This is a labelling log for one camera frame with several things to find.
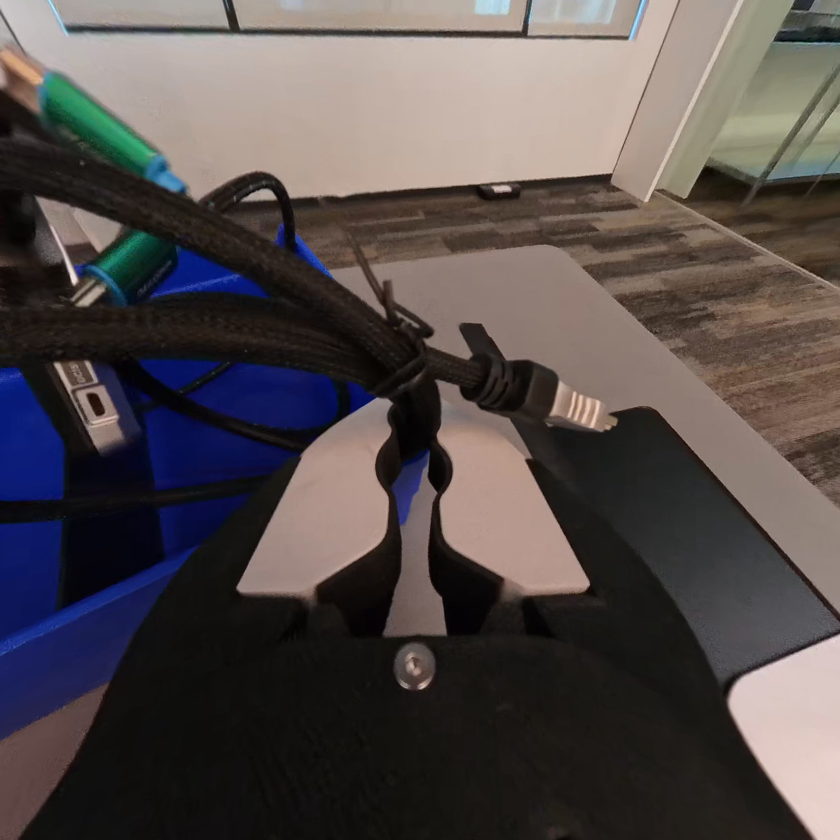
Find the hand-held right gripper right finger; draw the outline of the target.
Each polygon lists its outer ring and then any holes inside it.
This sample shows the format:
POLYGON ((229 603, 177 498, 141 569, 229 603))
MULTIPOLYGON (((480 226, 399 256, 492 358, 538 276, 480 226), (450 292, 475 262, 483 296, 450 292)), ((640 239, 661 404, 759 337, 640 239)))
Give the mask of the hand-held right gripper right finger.
POLYGON ((590 589, 529 462, 494 427, 444 402, 427 476, 428 569, 447 635, 476 634, 499 603, 590 589))

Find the large gridded window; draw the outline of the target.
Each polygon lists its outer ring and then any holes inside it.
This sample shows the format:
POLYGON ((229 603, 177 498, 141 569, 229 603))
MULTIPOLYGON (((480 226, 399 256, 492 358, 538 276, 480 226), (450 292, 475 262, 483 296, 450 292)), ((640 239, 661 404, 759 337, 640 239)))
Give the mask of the large gridded window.
POLYGON ((631 39, 645 1, 50 1, 76 31, 631 39))

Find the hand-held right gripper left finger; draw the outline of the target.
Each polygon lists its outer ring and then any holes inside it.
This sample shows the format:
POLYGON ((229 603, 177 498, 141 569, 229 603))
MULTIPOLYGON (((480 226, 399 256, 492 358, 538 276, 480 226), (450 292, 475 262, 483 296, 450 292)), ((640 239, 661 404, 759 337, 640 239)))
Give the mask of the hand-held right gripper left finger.
POLYGON ((380 636, 402 570, 392 405, 372 401, 299 458, 237 585, 242 596, 335 606, 354 635, 380 636))

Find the thin black cable green plug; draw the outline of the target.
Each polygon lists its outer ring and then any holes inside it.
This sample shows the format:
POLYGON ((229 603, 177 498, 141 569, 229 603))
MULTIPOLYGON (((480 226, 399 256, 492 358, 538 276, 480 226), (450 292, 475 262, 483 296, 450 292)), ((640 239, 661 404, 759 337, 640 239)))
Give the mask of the thin black cable green plug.
POLYGON ((227 434, 247 439, 252 442, 274 448, 282 448, 293 454, 303 452, 319 436, 325 434, 339 421, 351 413, 351 393, 349 386, 341 381, 331 380, 336 396, 336 412, 328 423, 304 428, 273 427, 259 423, 246 422, 235 416, 220 413, 205 405, 195 402, 190 395, 205 385, 215 382, 234 367, 233 363, 216 364, 209 371, 199 375, 186 385, 175 390, 145 370, 136 360, 125 360, 117 365, 117 371, 131 386, 150 398, 143 411, 160 407, 187 417, 205 426, 219 429, 227 434))

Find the grey hdmi switch adapter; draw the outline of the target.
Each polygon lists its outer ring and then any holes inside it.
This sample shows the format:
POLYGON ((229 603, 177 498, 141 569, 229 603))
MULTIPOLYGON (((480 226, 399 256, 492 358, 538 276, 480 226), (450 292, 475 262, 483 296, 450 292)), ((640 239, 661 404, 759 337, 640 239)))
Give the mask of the grey hdmi switch adapter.
POLYGON ((82 452, 111 456, 141 438, 130 399, 110 364, 70 360, 51 366, 82 452))

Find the black desk slot strip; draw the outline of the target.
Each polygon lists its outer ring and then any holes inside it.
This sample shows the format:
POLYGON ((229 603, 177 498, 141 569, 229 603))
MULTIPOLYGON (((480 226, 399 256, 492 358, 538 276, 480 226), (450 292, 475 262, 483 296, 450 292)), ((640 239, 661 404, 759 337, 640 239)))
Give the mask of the black desk slot strip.
POLYGON ((458 326, 461 337, 469 350, 470 365, 474 371, 504 371, 506 361, 485 325, 480 322, 462 322, 458 326))

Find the blue plastic bin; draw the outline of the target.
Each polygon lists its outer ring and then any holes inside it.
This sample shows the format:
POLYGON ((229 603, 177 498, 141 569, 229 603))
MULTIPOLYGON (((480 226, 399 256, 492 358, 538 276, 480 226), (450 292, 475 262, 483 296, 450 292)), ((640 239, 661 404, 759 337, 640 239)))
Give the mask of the blue plastic bin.
POLYGON ((182 563, 259 484, 371 397, 254 364, 142 360, 142 430, 74 456, 24 375, 2 369, 1 733, 110 681, 182 563))

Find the thin black cable small plug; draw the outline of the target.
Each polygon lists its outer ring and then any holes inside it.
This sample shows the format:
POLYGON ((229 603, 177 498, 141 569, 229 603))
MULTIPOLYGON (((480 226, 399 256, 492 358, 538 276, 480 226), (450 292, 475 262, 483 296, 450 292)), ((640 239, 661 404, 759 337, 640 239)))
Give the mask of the thin black cable small plug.
POLYGON ((122 490, 112 494, 71 496, 49 500, 2 500, 1 524, 52 522, 98 517, 134 508, 167 508, 215 501, 253 493, 270 475, 228 479, 202 485, 158 490, 122 490))

